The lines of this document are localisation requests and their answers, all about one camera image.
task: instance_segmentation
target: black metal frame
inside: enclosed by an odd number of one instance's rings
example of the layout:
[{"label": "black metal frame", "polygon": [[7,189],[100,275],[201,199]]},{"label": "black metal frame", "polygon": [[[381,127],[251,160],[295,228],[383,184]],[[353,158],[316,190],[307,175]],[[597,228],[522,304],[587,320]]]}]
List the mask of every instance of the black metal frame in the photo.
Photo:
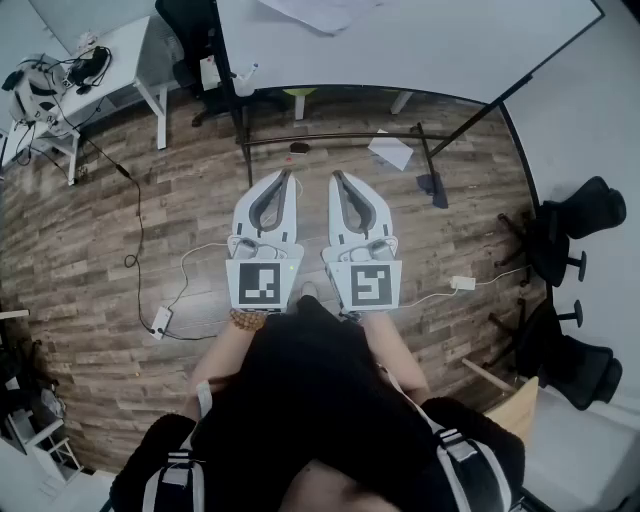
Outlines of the black metal frame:
[{"label": "black metal frame", "polygon": [[[411,131],[409,133],[323,133],[323,134],[315,134],[315,135],[296,135],[289,137],[277,137],[272,139],[258,139],[251,140],[251,132],[248,123],[244,122],[244,114],[241,108],[238,108],[236,104],[236,96],[235,89],[233,86],[233,77],[234,73],[231,71],[231,67],[229,64],[229,58],[227,55],[226,45],[224,42],[224,36],[222,34],[222,23],[220,21],[220,13],[218,11],[218,2],[217,0],[211,0],[211,10],[213,12],[213,19],[215,26],[214,28],[214,45],[212,48],[213,56],[216,62],[216,66],[218,68],[218,73],[220,75],[221,87],[225,96],[225,99],[229,105],[229,112],[231,113],[231,117],[233,120],[233,124],[236,129],[236,142],[240,145],[242,149],[242,154],[245,159],[245,163],[247,165],[247,178],[249,180],[249,186],[253,186],[253,170],[251,165],[251,147],[252,146],[260,146],[266,144],[275,144],[282,142],[296,142],[303,140],[322,140],[322,139],[341,139],[341,138],[373,138],[373,137],[384,137],[384,138],[398,138],[398,139],[418,139],[423,143],[423,148],[425,150],[425,156],[427,161],[427,166],[429,167],[429,172],[433,176],[435,174],[435,168],[433,164],[433,157],[440,153],[443,149],[445,149],[449,144],[451,144],[454,140],[456,140],[460,135],[466,132],[469,128],[475,125],[478,121],[483,119],[487,114],[489,114],[493,109],[500,106],[504,108],[504,102],[510,98],[514,93],[516,93],[519,89],[521,89],[524,85],[526,85],[532,78],[533,73],[537,71],[540,67],[546,64],[550,59],[552,59],[555,55],[557,55],[560,51],[562,51],[566,46],[575,41],[578,37],[580,37],[584,32],[586,32],[589,28],[595,25],[598,21],[600,21],[604,17],[604,12],[600,8],[600,6],[595,2],[595,0],[591,0],[592,3],[596,6],[596,8],[600,11],[600,16],[596,18],[593,22],[587,25],[584,29],[578,32],[574,37],[572,37],[569,41],[563,44],[560,48],[558,48],[555,52],[549,55],[546,59],[544,59],[540,64],[534,67],[529,73],[527,73],[523,78],[518,80],[514,85],[512,85],[509,89],[507,89],[504,93],[502,93],[498,98],[496,98],[491,103],[481,103],[474,100],[466,100],[471,101],[473,103],[477,103],[479,105],[484,105],[476,114],[474,114],[468,121],[462,124],[458,129],[456,129],[450,135],[429,135],[424,134],[421,130],[415,127],[415,131]],[[309,86],[305,85],[304,87],[322,87],[327,86],[327,84],[319,85],[319,86]],[[375,87],[369,86],[377,89],[398,89],[397,87]],[[448,96],[446,94],[434,93],[442,96]],[[440,143],[434,148],[429,150],[427,142],[428,140],[437,140]]]}]

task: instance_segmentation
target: table leg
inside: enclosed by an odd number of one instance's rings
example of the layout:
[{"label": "table leg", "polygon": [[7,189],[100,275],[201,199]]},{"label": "table leg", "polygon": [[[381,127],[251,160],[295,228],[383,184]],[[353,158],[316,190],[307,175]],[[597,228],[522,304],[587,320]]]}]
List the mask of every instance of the table leg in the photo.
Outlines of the table leg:
[{"label": "table leg", "polygon": [[396,101],[394,101],[393,105],[391,105],[391,113],[399,114],[407,104],[407,101],[409,101],[409,98],[411,98],[411,96],[413,96],[413,93],[410,91],[402,91],[400,94],[398,94]]},{"label": "table leg", "polygon": [[76,160],[78,158],[80,132],[74,130],[71,136],[73,137],[73,140],[71,141],[71,145],[69,146],[66,144],[62,144],[53,138],[47,140],[48,144],[69,157],[69,172],[67,173],[69,186],[75,185],[76,182]]},{"label": "table leg", "polygon": [[305,96],[296,96],[296,121],[304,119]]},{"label": "table leg", "polygon": [[156,98],[149,86],[139,77],[136,77],[134,85],[140,91],[153,113],[158,116],[158,149],[167,147],[167,86],[160,88],[158,98]]}]

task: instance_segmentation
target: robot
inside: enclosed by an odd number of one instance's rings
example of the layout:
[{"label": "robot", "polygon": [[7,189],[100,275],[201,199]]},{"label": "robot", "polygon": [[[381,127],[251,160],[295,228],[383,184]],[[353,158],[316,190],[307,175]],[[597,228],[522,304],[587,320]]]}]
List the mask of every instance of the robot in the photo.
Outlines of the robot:
[{"label": "robot", "polygon": [[[263,226],[260,218],[276,195],[276,220]],[[270,174],[238,201],[226,262],[234,308],[286,311],[304,256],[296,224],[291,171]],[[329,243],[322,259],[342,313],[398,307],[402,261],[395,259],[398,239],[389,207],[369,185],[341,171],[329,181]]]},{"label": "robot", "polygon": [[57,112],[51,113],[66,92],[64,69],[59,61],[43,54],[29,55],[20,61],[2,85],[11,94],[9,113],[16,123],[30,125],[43,122],[52,132],[64,127],[57,122]]}]

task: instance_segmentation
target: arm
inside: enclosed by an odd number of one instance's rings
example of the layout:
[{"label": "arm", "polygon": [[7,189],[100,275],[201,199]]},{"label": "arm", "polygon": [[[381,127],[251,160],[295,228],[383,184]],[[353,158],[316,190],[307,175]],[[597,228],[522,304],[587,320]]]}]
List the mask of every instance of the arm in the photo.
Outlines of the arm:
[{"label": "arm", "polygon": [[196,387],[202,381],[229,377],[240,371],[245,355],[253,340],[254,331],[246,331],[229,322],[198,361],[187,385],[187,401],[182,413],[189,418],[200,418]]},{"label": "arm", "polygon": [[398,380],[411,400],[422,404],[430,394],[427,379],[402,341],[391,317],[387,313],[368,313],[360,324],[373,356]]}]

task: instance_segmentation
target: wooden chair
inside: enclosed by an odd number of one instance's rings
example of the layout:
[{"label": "wooden chair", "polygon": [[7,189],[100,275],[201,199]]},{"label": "wooden chair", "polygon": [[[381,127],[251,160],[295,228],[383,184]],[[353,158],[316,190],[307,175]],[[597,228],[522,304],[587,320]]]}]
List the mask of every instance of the wooden chair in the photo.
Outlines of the wooden chair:
[{"label": "wooden chair", "polygon": [[462,364],[510,395],[504,402],[484,414],[505,430],[518,436],[526,445],[538,398],[538,377],[529,379],[524,386],[516,389],[468,359],[462,359]]}]

